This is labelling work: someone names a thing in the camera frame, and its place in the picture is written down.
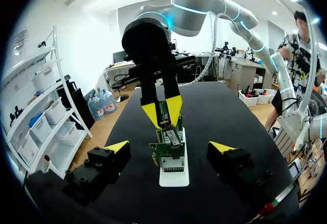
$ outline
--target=cabinet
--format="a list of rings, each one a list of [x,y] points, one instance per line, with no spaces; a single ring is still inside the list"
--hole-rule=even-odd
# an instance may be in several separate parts
[[[263,76],[263,82],[254,84],[255,74]],[[236,58],[232,61],[230,89],[236,95],[239,90],[250,86],[252,88],[271,88],[272,75],[266,72],[266,69],[257,63],[248,59]]]

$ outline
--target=red object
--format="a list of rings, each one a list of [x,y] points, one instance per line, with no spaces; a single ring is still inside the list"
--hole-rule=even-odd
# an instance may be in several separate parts
[[[274,205],[272,203],[266,203],[266,206],[263,207],[259,212],[258,215],[264,215],[266,213],[270,213],[274,209]]]

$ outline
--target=white base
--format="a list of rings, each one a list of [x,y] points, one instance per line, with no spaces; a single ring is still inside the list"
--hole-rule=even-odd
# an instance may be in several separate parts
[[[163,172],[160,167],[159,185],[162,187],[187,187],[190,184],[188,151],[186,149],[186,136],[184,127],[183,142],[185,142],[184,172]]]

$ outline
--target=black and white shirt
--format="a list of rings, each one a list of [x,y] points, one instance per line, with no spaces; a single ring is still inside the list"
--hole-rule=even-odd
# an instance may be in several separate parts
[[[311,46],[309,43],[304,42],[300,35],[292,34],[287,35],[282,43],[279,45],[279,49],[286,45],[291,45],[294,49],[292,55],[287,61],[287,71],[292,80],[296,97],[302,99],[307,89],[310,62],[311,62]],[[317,55],[317,72],[320,71],[319,54]]]

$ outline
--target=water bottle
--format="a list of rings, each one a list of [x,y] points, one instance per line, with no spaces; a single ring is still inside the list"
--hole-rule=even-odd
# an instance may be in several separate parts
[[[97,90],[98,91],[96,92],[96,94],[94,95],[94,97],[100,98],[100,94],[101,94],[100,88],[97,87]]]
[[[114,101],[112,92],[106,91],[106,89],[102,89],[103,96],[102,99],[100,99],[100,103],[102,104],[104,111],[106,113],[113,113],[115,110],[117,110],[116,102]]]
[[[88,105],[88,108],[94,119],[101,119],[104,117],[104,109],[101,106],[100,100],[98,97],[94,97],[91,94],[87,105]]]

